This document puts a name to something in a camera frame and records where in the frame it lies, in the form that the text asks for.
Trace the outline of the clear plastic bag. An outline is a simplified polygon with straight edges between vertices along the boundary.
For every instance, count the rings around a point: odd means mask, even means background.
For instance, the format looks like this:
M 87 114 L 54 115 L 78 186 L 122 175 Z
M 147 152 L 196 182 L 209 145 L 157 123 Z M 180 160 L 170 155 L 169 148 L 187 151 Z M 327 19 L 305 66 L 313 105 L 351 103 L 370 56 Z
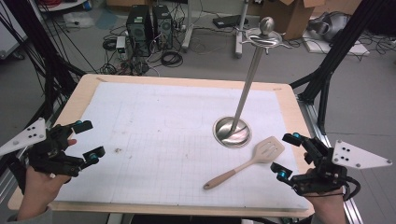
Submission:
M 93 18 L 88 12 L 70 12 L 63 14 L 64 23 L 70 28 L 89 28 L 94 26 Z

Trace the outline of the aluminium rail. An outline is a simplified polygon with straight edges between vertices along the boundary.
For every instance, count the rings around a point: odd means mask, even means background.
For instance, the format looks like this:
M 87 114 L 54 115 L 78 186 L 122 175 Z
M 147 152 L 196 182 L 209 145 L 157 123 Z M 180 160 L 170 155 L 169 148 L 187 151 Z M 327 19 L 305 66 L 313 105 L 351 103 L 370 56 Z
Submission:
M 319 126 L 317 125 L 318 112 L 315 107 L 313 105 L 307 105 L 300 100 L 298 100 L 297 103 L 303 113 L 305 123 L 311 135 L 317 137 L 326 147 L 331 147 L 332 144 L 330 143 L 328 136 L 326 134 L 322 134 Z M 344 210 L 347 224 L 364 224 L 359 209 L 353 199 L 344 202 Z
M 46 138 L 46 128 L 59 116 L 62 106 L 56 103 L 49 107 L 49 112 L 47 109 L 45 105 L 40 106 L 25 127 L 0 147 L 0 204 L 12 188 L 19 185 L 18 179 L 24 179 L 24 151 Z

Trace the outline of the white flat board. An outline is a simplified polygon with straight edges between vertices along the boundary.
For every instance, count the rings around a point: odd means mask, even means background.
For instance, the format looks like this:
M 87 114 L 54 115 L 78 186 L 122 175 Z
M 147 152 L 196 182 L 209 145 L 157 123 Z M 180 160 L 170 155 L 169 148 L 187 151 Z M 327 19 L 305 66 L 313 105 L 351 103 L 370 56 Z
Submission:
M 327 54 L 333 49 L 336 49 L 341 51 L 347 50 L 347 54 L 353 56 L 368 56 L 370 54 L 370 51 L 364 47 L 360 41 L 356 41 L 351 46 L 345 44 L 342 44 L 341 46 L 331 46 L 331 44 L 325 41 L 321 35 L 312 31 L 305 31 L 302 36 L 302 40 L 310 53 Z

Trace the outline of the person's left hand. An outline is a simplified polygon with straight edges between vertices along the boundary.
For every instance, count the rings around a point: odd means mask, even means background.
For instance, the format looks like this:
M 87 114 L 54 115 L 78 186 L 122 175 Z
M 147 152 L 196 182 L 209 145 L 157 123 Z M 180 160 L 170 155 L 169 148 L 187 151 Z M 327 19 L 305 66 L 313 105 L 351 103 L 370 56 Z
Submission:
M 37 172 L 28 166 L 25 191 L 19 211 L 43 212 L 57 197 L 61 187 L 71 179 L 68 175 L 55 175 Z

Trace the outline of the grey and white appliance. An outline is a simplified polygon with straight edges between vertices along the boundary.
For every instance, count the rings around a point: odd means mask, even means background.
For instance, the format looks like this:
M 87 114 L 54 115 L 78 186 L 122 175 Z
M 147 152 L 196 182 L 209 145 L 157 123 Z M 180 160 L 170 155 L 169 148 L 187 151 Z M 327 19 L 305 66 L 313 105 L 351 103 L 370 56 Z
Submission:
M 344 30 L 350 16 L 339 11 L 324 12 L 319 17 L 310 20 L 307 24 L 307 31 L 314 31 L 325 41 L 332 43 Z

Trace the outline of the steel utensil rack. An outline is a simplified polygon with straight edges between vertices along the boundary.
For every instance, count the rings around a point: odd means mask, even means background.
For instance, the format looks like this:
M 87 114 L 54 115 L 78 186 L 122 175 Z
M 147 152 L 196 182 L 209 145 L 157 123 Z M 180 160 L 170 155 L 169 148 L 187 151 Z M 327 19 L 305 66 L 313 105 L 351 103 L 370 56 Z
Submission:
M 241 119 L 253 79 L 256 75 L 258 65 L 265 52 L 269 54 L 270 49 L 279 46 L 287 47 L 283 43 L 283 37 L 275 31 L 275 21 L 272 17 L 261 19 L 258 28 L 251 28 L 245 31 L 246 40 L 255 47 L 255 51 L 247 72 L 244 88 L 242 90 L 238 106 L 233 117 L 222 117 L 213 125 L 215 139 L 224 147 L 240 148 L 249 143 L 252 138 L 252 131 L 246 121 Z

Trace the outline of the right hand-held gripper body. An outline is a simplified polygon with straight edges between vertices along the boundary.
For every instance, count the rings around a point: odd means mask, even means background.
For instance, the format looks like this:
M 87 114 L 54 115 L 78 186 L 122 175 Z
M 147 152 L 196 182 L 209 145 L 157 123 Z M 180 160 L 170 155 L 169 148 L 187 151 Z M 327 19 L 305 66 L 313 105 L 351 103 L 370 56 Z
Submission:
M 302 136 L 301 146 L 305 149 L 305 161 L 314 163 L 315 168 L 305 175 L 292 178 L 292 188 L 299 195 L 330 192 L 346 187 L 346 196 L 355 196 L 360 183 L 347 175 L 347 169 L 369 169 L 391 166 L 392 160 L 378 156 L 365 149 L 338 140 L 334 147 L 326 147 L 318 138 Z

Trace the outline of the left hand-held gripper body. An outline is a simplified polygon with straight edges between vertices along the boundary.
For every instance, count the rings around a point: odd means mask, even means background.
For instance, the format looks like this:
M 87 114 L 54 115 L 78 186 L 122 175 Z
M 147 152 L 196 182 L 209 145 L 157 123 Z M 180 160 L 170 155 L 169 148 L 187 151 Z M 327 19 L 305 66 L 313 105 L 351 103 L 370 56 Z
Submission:
M 72 125 L 56 125 L 46 128 L 46 138 L 33 144 L 27 150 L 30 165 L 38 172 L 78 176 L 82 158 L 67 156 L 65 150 L 69 147 L 69 136 L 74 133 Z

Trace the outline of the beige slotted spatula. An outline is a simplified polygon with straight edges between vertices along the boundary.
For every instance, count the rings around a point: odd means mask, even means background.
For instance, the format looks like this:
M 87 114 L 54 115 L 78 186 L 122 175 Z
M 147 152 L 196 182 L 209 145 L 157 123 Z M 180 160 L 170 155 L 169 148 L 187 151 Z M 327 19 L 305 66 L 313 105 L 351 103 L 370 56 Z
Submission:
M 238 172 L 256 163 L 269 163 L 274 161 L 280 154 L 283 153 L 285 147 L 274 137 L 270 136 L 262 141 L 260 141 L 254 148 L 252 153 L 252 158 L 239 165 L 238 167 L 222 174 L 218 175 L 211 180 L 207 181 L 203 185 L 203 189 L 213 189 L 218 185 L 222 184 L 232 176 L 236 175 Z

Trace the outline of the black frame struts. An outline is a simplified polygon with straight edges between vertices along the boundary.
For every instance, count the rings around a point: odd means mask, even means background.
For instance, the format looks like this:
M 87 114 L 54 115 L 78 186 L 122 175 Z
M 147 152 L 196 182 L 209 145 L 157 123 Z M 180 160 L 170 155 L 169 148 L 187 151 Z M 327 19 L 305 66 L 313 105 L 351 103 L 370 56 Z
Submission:
M 76 88 L 78 83 L 72 78 L 72 75 L 75 74 L 77 77 L 83 77 L 85 72 L 69 63 L 57 51 L 42 23 L 37 18 L 29 0 L 3 0 L 0 1 L 0 6 L 2 4 L 5 4 L 8 8 L 10 14 L 25 32 L 33 44 L 35 52 L 38 54 L 38 57 L 31 54 L 30 48 L 11 25 L 11 22 L 7 21 L 6 18 L 2 18 L 0 15 L 0 22 L 25 50 L 36 73 L 45 79 L 45 100 L 36 112 L 36 116 L 43 116 L 47 119 L 56 112 L 53 108 L 54 103 L 61 96 L 69 97 Z
M 316 97 L 320 94 L 317 126 L 321 134 L 326 134 L 326 110 L 334 71 L 347 56 L 366 26 L 388 1 L 362 0 L 319 67 L 311 74 L 290 83 L 293 89 L 306 84 L 304 91 L 298 94 L 298 99 L 306 105 L 313 105 Z

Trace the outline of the large black computer tower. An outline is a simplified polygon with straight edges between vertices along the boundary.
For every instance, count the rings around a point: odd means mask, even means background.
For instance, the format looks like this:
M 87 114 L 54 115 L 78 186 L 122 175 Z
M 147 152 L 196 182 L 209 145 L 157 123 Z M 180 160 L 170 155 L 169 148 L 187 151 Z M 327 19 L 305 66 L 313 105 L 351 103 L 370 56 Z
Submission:
M 152 23 L 148 5 L 132 5 L 126 28 L 135 56 L 148 57 L 149 44 L 153 40 Z

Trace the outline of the white stand leg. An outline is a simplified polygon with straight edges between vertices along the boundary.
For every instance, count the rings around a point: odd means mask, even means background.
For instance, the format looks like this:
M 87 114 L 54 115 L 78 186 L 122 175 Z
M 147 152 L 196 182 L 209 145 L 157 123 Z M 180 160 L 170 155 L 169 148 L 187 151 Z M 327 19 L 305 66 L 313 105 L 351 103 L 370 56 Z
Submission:
M 185 30 L 185 35 L 184 35 L 184 39 L 181 45 L 181 48 L 183 49 L 184 52 L 186 52 L 189 48 L 190 42 L 191 42 L 191 35 L 192 35 L 192 31 L 193 31 L 193 23 L 192 23 L 192 19 L 191 19 L 191 13 L 192 13 L 192 4 L 191 4 L 192 0 L 188 0 L 187 3 L 187 25 L 186 25 L 186 30 Z
M 235 33 L 234 55 L 237 59 L 240 59 L 242 57 L 244 24 L 247 13 L 248 13 L 248 0 L 243 0 L 243 7 L 239 17 L 239 24 L 236 27 L 236 33 Z

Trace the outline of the white power box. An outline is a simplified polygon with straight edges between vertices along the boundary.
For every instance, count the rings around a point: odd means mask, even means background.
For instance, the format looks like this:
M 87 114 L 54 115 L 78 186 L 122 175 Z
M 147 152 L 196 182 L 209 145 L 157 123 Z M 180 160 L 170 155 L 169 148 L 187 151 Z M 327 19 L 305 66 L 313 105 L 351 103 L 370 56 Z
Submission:
M 117 37 L 116 51 L 119 54 L 119 57 L 121 60 L 125 61 L 127 59 L 126 37 L 125 36 Z

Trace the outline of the flat black device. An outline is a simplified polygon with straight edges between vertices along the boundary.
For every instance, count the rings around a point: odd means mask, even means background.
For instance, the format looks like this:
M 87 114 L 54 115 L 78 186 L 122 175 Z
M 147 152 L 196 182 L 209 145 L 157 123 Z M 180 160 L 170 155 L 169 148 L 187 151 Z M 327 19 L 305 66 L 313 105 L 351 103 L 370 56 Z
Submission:
M 226 16 L 215 18 L 212 20 L 213 24 L 219 28 L 227 28 L 227 27 L 240 27 L 241 16 L 240 15 L 233 15 L 233 16 Z

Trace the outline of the white grid mat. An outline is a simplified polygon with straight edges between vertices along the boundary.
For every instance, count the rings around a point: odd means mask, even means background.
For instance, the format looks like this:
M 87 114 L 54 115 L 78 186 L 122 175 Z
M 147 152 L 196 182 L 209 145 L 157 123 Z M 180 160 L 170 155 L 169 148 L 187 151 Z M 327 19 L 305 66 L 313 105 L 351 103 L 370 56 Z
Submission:
M 276 94 L 251 91 L 242 113 L 250 142 L 222 146 L 213 125 L 231 116 L 241 92 L 233 89 L 102 82 L 67 154 L 103 147 L 106 154 L 66 184 L 64 202 L 134 203 L 305 210 L 308 203 L 279 182 L 268 164 L 253 164 L 213 189 L 204 184 L 248 161 L 263 139 L 286 131 Z

